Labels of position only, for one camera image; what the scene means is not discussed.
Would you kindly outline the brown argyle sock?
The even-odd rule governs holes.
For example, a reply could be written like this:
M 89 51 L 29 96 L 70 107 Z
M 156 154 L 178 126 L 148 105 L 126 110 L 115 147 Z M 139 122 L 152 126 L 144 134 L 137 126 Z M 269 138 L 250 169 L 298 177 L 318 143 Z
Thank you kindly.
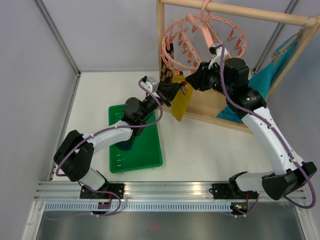
M 170 84 L 173 82 L 173 71 L 167 67 L 163 60 L 161 61 L 159 79 L 165 84 Z
M 170 59 L 174 59 L 174 45 L 172 42 L 166 46 L 166 52 L 170 56 Z

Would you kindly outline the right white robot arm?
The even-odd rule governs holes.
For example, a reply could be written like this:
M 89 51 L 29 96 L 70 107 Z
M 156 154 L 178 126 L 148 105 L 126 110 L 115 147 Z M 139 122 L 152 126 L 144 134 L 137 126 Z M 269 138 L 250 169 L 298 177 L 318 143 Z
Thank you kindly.
M 249 86 L 249 67 L 239 58 L 229 58 L 224 65 L 202 62 L 195 73 L 186 77 L 195 90 L 214 90 L 226 98 L 228 107 L 251 130 L 272 167 L 271 172 L 241 172 L 231 177 L 228 192 L 235 198 L 245 192 L 265 192 L 273 200 L 286 198 L 317 172 L 316 165 L 304 161 L 290 146 L 274 122 L 266 101 Z

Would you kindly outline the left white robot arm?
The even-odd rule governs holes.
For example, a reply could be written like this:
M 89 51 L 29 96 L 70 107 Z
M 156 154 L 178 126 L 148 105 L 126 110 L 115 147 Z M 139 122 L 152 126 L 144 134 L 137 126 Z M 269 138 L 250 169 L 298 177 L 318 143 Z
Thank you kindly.
M 56 176 L 79 183 L 99 199 L 108 195 L 109 182 L 92 168 L 93 156 L 115 144 L 129 150 L 145 128 L 159 122 L 156 119 L 147 123 L 153 112 L 161 111 L 162 105 L 170 106 L 179 90 L 186 85 L 184 80 L 178 83 L 149 83 L 148 80 L 144 77 L 138 82 L 138 86 L 146 93 L 144 100 L 128 98 L 121 120 L 99 131 L 83 134 L 72 130 L 67 134 L 53 157 L 57 165 Z

